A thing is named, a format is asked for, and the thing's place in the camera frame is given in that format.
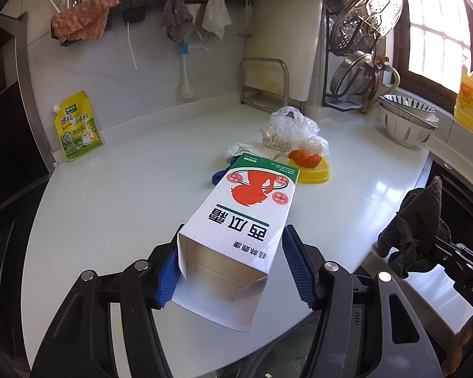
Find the juice carton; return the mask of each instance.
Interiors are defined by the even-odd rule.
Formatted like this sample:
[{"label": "juice carton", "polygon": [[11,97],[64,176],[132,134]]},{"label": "juice carton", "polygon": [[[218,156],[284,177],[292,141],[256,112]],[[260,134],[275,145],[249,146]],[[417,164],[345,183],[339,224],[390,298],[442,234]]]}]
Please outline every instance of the juice carton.
[{"label": "juice carton", "polygon": [[243,154],[178,233],[173,301],[248,331],[265,287],[299,169]]}]

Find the green carton top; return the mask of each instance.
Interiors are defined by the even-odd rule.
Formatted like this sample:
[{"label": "green carton top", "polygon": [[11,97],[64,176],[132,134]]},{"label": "green carton top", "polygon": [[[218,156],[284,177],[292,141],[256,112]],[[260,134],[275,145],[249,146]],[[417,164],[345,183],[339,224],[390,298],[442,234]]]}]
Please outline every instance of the green carton top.
[{"label": "green carton top", "polygon": [[273,170],[274,172],[278,172],[287,176],[295,184],[298,182],[298,176],[300,174],[300,170],[298,168],[248,153],[242,154],[231,168],[235,169],[249,167]]}]

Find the ceramic bowl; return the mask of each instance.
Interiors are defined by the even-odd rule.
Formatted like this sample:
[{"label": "ceramic bowl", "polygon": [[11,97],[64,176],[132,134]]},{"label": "ceramic bowl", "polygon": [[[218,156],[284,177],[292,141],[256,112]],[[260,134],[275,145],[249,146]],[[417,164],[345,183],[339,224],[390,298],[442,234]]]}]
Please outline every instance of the ceramic bowl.
[{"label": "ceramic bowl", "polygon": [[394,115],[399,116],[400,118],[403,118],[407,121],[410,121],[411,123],[414,123],[415,125],[419,125],[422,128],[427,128],[427,129],[437,129],[438,128],[438,118],[436,118],[435,121],[426,121],[422,118],[419,118],[418,116],[414,115],[411,113],[408,109],[404,109],[397,104],[390,102],[388,100],[381,100],[380,105],[388,110],[389,112],[393,113]]},{"label": "ceramic bowl", "polygon": [[398,105],[402,109],[406,109],[415,116],[427,120],[430,122],[435,122],[438,118],[434,116],[434,108],[420,100],[409,97],[402,97],[401,95],[388,94],[380,97],[382,100],[391,102],[395,105]]},{"label": "ceramic bowl", "polygon": [[415,147],[427,142],[433,129],[416,125],[409,120],[390,112],[382,105],[378,106],[380,122],[387,135],[397,144],[405,147]]}]

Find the gray cloth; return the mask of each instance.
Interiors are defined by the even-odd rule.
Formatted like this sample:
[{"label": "gray cloth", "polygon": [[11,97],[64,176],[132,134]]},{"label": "gray cloth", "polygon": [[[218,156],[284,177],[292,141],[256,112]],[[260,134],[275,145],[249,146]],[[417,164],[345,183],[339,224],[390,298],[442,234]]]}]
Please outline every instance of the gray cloth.
[{"label": "gray cloth", "polygon": [[400,210],[378,236],[380,257],[387,257],[391,247],[399,250],[390,255],[388,264],[402,279],[408,277],[408,272],[428,272],[436,266],[417,252],[420,235],[432,234],[450,243],[450,230],[440,213],[441,179],[435,176],[427,188],[413,189],[406,194]]},{"label": "gray cloth", "polygon": [[166,36],[175,44],[182,44],[184,38],[195,30],[193,19],[183,0],[168,0],[159,18],[159,26],[166,27]]}]

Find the white countertop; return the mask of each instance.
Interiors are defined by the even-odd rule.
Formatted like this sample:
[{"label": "white countertop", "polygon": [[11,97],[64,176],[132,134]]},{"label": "white countertop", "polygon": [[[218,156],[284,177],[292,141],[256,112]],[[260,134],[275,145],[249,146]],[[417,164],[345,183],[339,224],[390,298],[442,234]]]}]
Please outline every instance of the white countertop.
[{"label": "white countertop", "polygon": [[[288,223],[305,243],[352,272],[415,187],[428,150],[389,140],[376,115],[332,110],[328,115],[320,134],[329,141],[331,179],[299,184]],[[223,151],[237,142],[260,141],[258,129],[269,114],[229,95],[145,118],[154,119],[152,128],[58,165],[47,185],[26,252],[21,295],[31,365],[79,274],[122,271],[169,242],[213,189],[212,174],[227,167]],[[121,378],[128,378],[118,309],[112,308],[115,356]],[[190,378],[248,355],[309,312],[279,247],[249,332],[232,331],[172,302],[154,317],[173,375]]]}]

